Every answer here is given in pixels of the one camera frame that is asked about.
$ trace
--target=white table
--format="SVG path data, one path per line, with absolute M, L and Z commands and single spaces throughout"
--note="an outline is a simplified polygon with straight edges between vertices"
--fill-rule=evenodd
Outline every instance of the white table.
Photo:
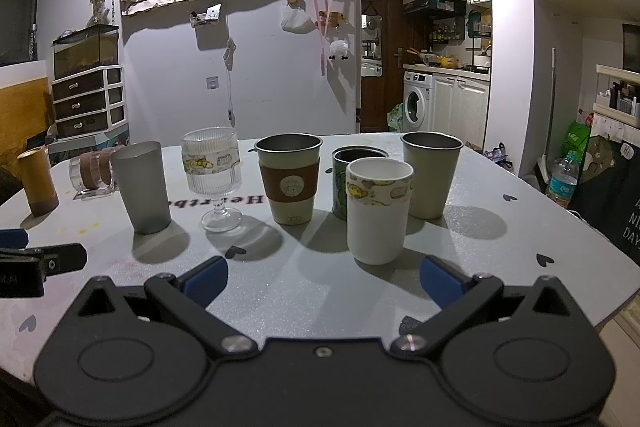
M 372 145 L 402 157 L 399 134 L 325 137 L 314 219 L 281 227 L 271 218 L 266 197 L 260 198 L 264 189 L 257 153 L 249 152 L 254 140 L 241 141 L 237 197 L 242 201 L 233 206 L 246 217 L 240 229 L 220 235 L 199 226 L 210 205 L 189 191 L 179 147 L 162 150 L 174 222 L 151 236 L 134 235 L 119 193 L 74 200 L 67 162 L 56 165 L 52 176 L 60 206 L 44 219 L 33 219 L 20 192 L 0 206 L 0 227 L 29 229 L 30 247 L 80 242 L 88 261 L 81 272 L 47 280 L 43 298 L 0 301 L 0 367 L 31 381 L 40 348 L 90 277 L 107 274 L 116 284 L 141 284 L 161 271 L 180 275 L 231 245 L 247 254 L 228 261 L 228 285 L 208 310 L 259 343 L 269 336 L 375 336 L 388 345 L 398 336 L 403 317 L 423 321 L 439 311 L 418 281 L 425 253 L 470 275 L 493 273 L 506 284 L 530 285 L 542 274 L 556 275 L 595 326 L 640 288 L 638 266 L 599 233 L 467 148 L 444 219 L 410 217 L 406 251 L 398 261 L 358 265 L 347 248 L 346 224 L 330 212 L 332 175 L 325 172 L 332 166 L 332 151 L 348 144 Z M 517 199 L 507 201 L 505 194 Z M 555 263 L 539 266 L 537 253 Z M 36 319 L 32 331 L 26 324 L 33 319 L 25 324 L 31 315 Z

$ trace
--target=washing machine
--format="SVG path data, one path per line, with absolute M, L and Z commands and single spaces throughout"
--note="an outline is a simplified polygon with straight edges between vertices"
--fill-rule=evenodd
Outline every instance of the washing machine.
M 433 130 L 435 87 L 429 73 L 404 72 L 404 115 L 402 131 Z

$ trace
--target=blue gripper pad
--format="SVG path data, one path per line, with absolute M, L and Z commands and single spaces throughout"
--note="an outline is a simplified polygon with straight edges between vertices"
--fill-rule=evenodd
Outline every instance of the blue gripper pad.
M 466 293 L 469 279 L 462 274 L 445 269 L 442 261 L 434 262 L 432 256 L 426 256 L 420 263 L 420 284 L 427 295 L 440 306 L 446 308 Z
M 225 289 L 228 276 L 226 260 L 217 255 L 180 276 L 180 291 L 206 308 Z
M 0 248 L 27 248 L 29 234 L 23 229 L 0 230 Z

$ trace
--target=fish tank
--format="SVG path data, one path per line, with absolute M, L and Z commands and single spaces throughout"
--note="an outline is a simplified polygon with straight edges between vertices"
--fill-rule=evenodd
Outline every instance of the fish tank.
M 76 73 L 118 64 L 118 27 L 96 24 L 53 41 L 56 80 Z

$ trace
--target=wooden cylinder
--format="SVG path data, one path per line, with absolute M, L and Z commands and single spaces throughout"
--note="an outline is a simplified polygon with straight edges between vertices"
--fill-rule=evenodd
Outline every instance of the wooden cylinder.
M 49 169 L 49 157 L 44 147 L 37 147 L 18 156 L 22 185 L 33 216 L 43 216 L 59 204 Z

